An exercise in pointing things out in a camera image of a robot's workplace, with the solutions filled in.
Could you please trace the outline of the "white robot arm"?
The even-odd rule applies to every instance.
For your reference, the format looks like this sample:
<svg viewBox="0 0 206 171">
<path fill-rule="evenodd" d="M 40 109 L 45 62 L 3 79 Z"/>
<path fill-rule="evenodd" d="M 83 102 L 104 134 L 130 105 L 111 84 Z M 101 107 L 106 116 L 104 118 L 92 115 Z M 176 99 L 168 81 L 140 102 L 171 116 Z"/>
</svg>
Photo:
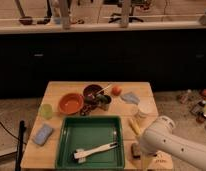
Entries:
<svg viewBox="0 0 206 171">
<path fill-rule="evenodd" d="M 139 138 L 140 150 L 145 155 L 163 151 L 194 167 L 206 171 L 206 145 L 183 139 L 173 134 L 174 121 L 159 116 Z"/>
</svg>

